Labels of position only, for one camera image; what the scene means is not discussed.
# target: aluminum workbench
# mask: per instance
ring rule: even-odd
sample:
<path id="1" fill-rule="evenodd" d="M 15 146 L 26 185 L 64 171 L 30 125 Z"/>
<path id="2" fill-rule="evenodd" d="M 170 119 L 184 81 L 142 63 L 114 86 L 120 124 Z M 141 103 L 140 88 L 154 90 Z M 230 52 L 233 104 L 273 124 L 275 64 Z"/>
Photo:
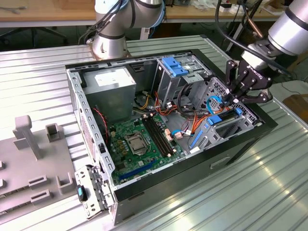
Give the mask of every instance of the aluminum workbench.
<path id="1" fill-rule="evenodd" d="M 221 70 L 228 56 L 200 36 L 129 41 L 132 55 L 198 48 Z M 64 127 L 75 169 L 90 163 L 71 105 L 64 65 L 94 60 L 85 45 L 0 53 L 0 139 L 14 117 L 33 130 Z M 77 195 L 0 230 L 308 230 L 307 126 L 277 100 L 261 105 L 278 127 L 239 161 L 113 227 L 108 212 L 87 221 Z"/>

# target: blue tab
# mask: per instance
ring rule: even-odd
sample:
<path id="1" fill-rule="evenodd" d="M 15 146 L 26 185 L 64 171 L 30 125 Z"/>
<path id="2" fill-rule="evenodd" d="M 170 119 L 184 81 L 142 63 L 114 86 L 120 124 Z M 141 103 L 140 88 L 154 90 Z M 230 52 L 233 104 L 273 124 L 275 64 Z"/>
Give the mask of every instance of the blue tab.
<path id="1" fill-rule="evenodd" d="M 241 108 L 236 108 L 235 109 L 235 112 L 238 114 L 238 115 L 241 115 L 243 113 L 243 111 L 241 110 Z"/>
<path id="2" fill-rule="evenodd" d="M 79 195 L 79 196 L 82 195 L 82 190 L 81 190 L 81 188 L 78 188 L 78 195 Z"/>
<path id="3" fill-rule="evenodd" d="M 210 125 L 214 125 L 214 124 L 222 121 L 222 119 L 218 115 L 214 115 L 214 116 L 211 116 L 210 118 L 208 118 L 207 121 Z"/>
<path id="4" fill-rule="evenodd" d="M 193 147 L 194 147 L 194 145 L 197 143 L 197 141 L 198 141 L 198 139 L 200 138 L 200 136 L 202 135 L 202 133 L 203 133 L 203 131 L 200 130 L 199 133 L 198 133 L 198 135 L 196 136 L 196 138 L 195 138 L 194 141 L 192 142 L 190 148 L 193 148 Z"/>
<path id="5" fill-rule="evenodd" d="M 173 57 L 162 58 L 162 61 L 166 68 L 173 74 L 173 76 L 184 76 L 189 72 L 185 70 L 178 61 L 176 61 Z"/>

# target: green motherboard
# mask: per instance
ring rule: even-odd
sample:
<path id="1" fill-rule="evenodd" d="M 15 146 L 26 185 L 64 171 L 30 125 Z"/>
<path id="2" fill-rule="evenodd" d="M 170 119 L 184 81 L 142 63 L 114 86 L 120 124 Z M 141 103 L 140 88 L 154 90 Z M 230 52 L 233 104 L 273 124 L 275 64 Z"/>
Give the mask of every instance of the green motherboard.
<path id="1" fill-rule="evenodd" d="M 166 125 L 158 114 L 149 119 L 133 119 L 109 127 L 109 153 L 116 167 L 112 173 L 115 185 L 185 156 L 175 140 L 167 139 L 165 129 Z"/>

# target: black ram slot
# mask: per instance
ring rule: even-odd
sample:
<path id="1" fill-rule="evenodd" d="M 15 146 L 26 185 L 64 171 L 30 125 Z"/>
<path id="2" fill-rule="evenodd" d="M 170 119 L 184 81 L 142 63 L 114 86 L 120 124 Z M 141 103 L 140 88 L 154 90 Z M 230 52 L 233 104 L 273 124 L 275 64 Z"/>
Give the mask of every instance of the black ram slot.
<path id="1" fill-rule="evenodd" d="M 167 140 L 165 139 L 164 135 L 160 132 L 159 127 L 156 123 L 151 119 L 143 119 L 142 120 L 145 128 L 149 132 L 153 142 L 158 147 L 161 155 L 163 157 L 167 157 L 168 154 L 172 154 L 172 149 L 169 146 Z"/>

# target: expansion slot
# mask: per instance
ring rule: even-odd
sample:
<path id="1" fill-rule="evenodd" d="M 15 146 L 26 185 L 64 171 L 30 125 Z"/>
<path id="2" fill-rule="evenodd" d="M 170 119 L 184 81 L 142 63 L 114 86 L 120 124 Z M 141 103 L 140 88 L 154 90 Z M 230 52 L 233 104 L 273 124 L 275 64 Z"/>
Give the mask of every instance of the expansion slot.
<path id="1" fill-rule="evenodd" d="M 150 168 L 152 167 L 152 165 L 153 165 L 155 162 L 156 162 L 156 160 L 154 160 L 154 161 L 148 163 L 147 165 L 142 166 L 142 167 L 140 167 L 140 168 L 138 168 L 138 169 L 135 169 L 135 170 L 132 170 L 132 171 L 130 171 L 130 172 L 128 172 L 128 173 L 125 173 L 125 174 L 119 176 L 119 179 L 120 179 L 120 180 L 123 180 L 123 179 L 125 179 L 125 178 L 135 176 L 135 175 L 137 175 L 137 174 L 140 173 L 140 172 L 143 172 L 143 171 L 145 171 L 145 170 L 148 170 L 148 169 L 150 169 Z"/>
<path id="2" fill-rule="evenodd" d="M 159 149 L 161 155 L 163 157 L 167 157 L 168 155 L 173 154 L 173 151 L 169 143 L 167 142 L 166 138 L 159 130 L 159 127 L 154 122 L 154 120 L 150 117 L 150 118 L 144 118 L 142 122 L 145 128 L 147 129 L 148 133 L 150 134 L 153 142 Z"/>

